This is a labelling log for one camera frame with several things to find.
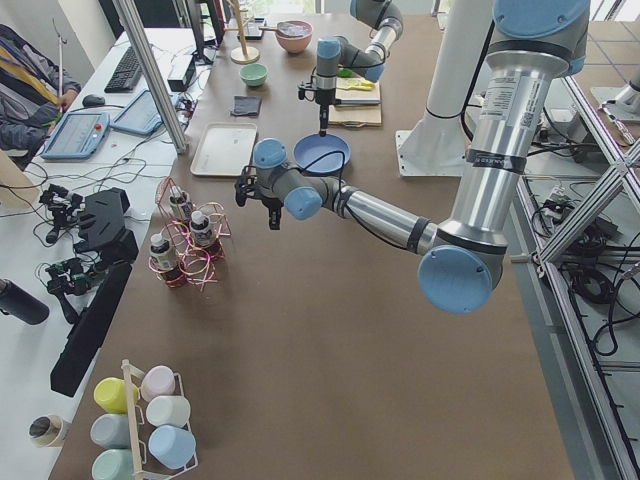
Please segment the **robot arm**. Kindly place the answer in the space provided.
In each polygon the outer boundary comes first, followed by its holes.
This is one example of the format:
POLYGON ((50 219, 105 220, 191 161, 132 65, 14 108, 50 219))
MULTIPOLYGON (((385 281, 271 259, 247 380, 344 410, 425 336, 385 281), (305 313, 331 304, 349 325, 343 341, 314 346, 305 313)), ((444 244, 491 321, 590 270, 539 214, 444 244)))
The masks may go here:
POLYGON ((248 192, 278 228, 288 212, 305 220, 321 209, 355 221, 390 246, 421 256, 426 298, 451 313, 483 306, 503 272, 503 227, 553 80, 584 64, 586 1, 460 1, 447 28, 425 112, 399 151, 411 169, 435 164, 459 180, 448 217, 435 223, 325 175, 280 141, 259 141, 248 192))
POLYGON ((403 15, 386 1, 352 1, 350 14, 370 28, 371 38, 360 48, 345 36, 326 36, 318 40, 315 76, 311 84, 315 103, 319 105, 319 131, 323 137, 329 126, 330 106, 336 105, 337 78, 340 67, 372 83, 377 83, 385 69, 391 46, 403 34, 403 15))

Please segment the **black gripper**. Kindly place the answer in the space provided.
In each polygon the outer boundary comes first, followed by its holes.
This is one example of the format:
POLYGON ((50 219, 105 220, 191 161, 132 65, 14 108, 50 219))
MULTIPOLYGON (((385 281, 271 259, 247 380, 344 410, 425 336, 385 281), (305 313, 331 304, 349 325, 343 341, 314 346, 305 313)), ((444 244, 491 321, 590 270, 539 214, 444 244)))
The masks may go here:
POLYGON ((329 104, 321 103, 319 105, 319 120, 320 120, 320 126, 318 130, 318 134, 320 137, 324 137, 327 134, 327 127, 328 127, 328 121, 329 121, 329 104))
POLYGON ((278 198, 266 197, 261 198, 261 203, 267 208, 269 215, 269 228, 280 229, 281 214, 283 203, 278 198))

